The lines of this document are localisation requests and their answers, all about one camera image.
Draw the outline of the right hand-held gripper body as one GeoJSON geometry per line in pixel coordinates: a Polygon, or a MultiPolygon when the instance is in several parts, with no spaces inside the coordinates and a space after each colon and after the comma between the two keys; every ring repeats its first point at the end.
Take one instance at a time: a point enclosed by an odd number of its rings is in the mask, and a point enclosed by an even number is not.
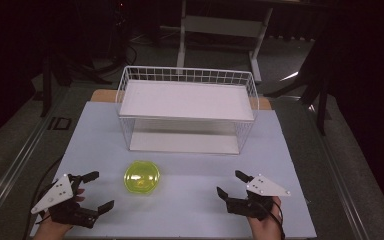
{"type": "Polygon", "coordinates": [[[273,217],[271,213],[275,202],[274,196],[290,196],[291,192],[265,176],[259,174],[246,184],[245,199],[232,198],[228,195],[225,201],[228,213],[257,218],[259,221],[273,217]]]}

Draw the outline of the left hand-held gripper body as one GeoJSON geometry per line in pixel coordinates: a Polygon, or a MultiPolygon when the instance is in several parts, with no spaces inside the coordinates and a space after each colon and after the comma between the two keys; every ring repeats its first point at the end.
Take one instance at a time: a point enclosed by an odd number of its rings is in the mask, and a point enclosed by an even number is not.
{"type": "Polygon", "coordinates": [[[51,184],[44,195],[31,208],[32,214],[48,211],[54,222],[91,229],[99,214],[82,208],[76,201],[82,175],[64,174],[51,184]]]}

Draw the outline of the yellow-green translucent bowl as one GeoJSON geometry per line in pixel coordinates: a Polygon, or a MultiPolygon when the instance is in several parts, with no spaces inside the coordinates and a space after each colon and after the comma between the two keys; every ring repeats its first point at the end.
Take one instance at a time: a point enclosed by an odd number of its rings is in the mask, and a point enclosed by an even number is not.
{"type": "Polygon", "coordinates": [[[134,161],[123,177],[126,189],[135,194],[150,194],[159,183],[160,171],[151,161],[134,161]]]}

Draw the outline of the white wire shelf rack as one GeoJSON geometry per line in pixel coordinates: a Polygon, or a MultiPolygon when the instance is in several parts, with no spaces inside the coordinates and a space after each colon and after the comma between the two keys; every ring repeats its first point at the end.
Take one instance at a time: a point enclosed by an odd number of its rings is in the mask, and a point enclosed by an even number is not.
{"type": "Polygon", "coordinates": [[[128,66],[115,102],[131,151],[241,152],[256,121],[253,74],[203,68],[128,66]]]}

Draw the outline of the person's right hand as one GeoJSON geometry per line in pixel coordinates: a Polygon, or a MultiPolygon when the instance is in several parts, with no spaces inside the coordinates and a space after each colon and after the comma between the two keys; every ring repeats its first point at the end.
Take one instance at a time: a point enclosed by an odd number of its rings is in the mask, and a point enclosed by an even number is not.
{"type": "Polygon", "coordinates": [[[267,217],[262,221],[257,218],[247,218],[253,240],[282,240],[282,230],[279,226],[279,223],[282,222],[281,200],[277,196],[274,196],[272,200],[275,202],[271,210],[273,217],[267,217]]]}

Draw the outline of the person's left hand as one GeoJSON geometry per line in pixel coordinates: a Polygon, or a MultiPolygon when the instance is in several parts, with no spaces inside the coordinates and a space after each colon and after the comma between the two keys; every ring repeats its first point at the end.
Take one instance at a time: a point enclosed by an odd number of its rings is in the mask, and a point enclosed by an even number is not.
{"type": "Polygon", "coordinates": [[[72,228],[73,225],[54,222],[50,213],[46,211],[33,240],[63,240],[66,233],[72,228]]]}

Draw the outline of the black stand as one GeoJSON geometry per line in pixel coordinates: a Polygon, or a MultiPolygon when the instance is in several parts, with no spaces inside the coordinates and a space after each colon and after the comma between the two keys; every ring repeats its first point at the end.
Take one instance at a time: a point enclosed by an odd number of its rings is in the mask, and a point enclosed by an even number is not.
{"type": "Polygon", "coordinates": [[[85,34],[80,24],[72,22],[51,21],[39,32],[43,47],[42,73],[43,89],[41,91],[42,113],[45,117],[53,105],[52,79],[62,86],[72,83],[71,71],[77,72],[89,81],[98,84],[109,84],[101,74],[116,69],[119,60],[111,60],[110,64],[96,68],[88,51],[85,34]]]}
{"type": "Polygon", "coordinates": [[[279,90],[265,93],[266,97],[277,98],[306,85],[304,93],[300,97],[300,102],[303,105],[311,105],[316,98],[319,98],[316,125],[323,136],[326,135],[324,121],[329,84],[328,61],[325,59],[325,54],[329,52],[329,48],[332,45],[331,37],[334,30],[334,23],[332,20],[328,20],[293,82],[279,90]]]}

